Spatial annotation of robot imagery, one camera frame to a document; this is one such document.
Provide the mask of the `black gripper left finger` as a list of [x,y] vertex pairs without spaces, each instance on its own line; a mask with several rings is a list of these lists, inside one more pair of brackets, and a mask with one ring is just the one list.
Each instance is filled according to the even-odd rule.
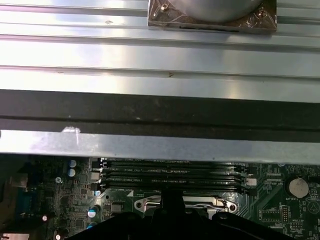
[[69,237],[70,240],[171,240],[169,224],[173,209],[173,192],[161,193],[161,208],[153,216],[142,218],[134,212],[124,212],[87,230]]

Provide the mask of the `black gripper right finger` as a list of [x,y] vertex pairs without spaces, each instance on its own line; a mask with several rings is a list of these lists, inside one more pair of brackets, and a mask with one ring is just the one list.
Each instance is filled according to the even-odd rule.
[[173,240],[292,240],[268,227],[233,213],[220,211],[211,219],[186,207],[181,191],[172,192]]

